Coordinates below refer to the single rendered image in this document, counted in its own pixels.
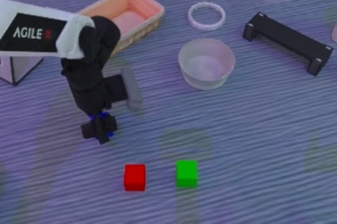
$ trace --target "green cube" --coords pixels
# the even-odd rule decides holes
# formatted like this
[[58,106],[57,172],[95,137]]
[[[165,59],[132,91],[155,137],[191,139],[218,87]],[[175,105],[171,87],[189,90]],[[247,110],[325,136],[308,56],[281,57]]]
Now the green cube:
[[178,160],[176,162],[176,186],[194,188],[198,182],[198,168],[195,160]]

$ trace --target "red cube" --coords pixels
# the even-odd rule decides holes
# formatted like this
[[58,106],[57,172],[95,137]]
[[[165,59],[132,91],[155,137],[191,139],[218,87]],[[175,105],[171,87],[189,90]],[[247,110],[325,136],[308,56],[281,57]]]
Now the red cube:
[[126,164],[124,167],[125,191],[145,191],[145,165]]

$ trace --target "pink basket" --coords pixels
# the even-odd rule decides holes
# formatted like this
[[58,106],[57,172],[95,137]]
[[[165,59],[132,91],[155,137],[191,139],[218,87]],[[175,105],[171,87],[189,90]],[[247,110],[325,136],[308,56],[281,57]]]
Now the pink basket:
[[155,30],[164,11],[164,7],[155,0],[99,0],[79,14],[104,16],[119,27],[122,36],[111,54],[113,56]]

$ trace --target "cube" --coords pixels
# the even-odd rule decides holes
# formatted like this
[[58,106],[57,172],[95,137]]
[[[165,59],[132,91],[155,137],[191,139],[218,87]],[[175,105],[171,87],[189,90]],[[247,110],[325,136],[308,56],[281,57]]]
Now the cube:
[[197,186],[198,170],[196,160],[178,160],[176,162],[176,186],[194,188]]
[[145,177],[144,164],[126,164],[124,167],[125,191],[145,191]]

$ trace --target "robotic arm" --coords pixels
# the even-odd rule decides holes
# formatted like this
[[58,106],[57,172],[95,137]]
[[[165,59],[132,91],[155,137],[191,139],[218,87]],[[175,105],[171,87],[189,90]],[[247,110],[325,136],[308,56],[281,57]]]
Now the robotic arm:
[[103,111],[111,109],[112,103],[126,100],[130,110],[141,108],[141,94],[130,69],[103,77],[102,69],[121,37],[111,20],[9,0],[0,0],[0,9],[5,20],[0,22],[0,56],[60,58],[61,74],[77,107],[91,118],[81,126],[85,139],[109,142],[117,123]]

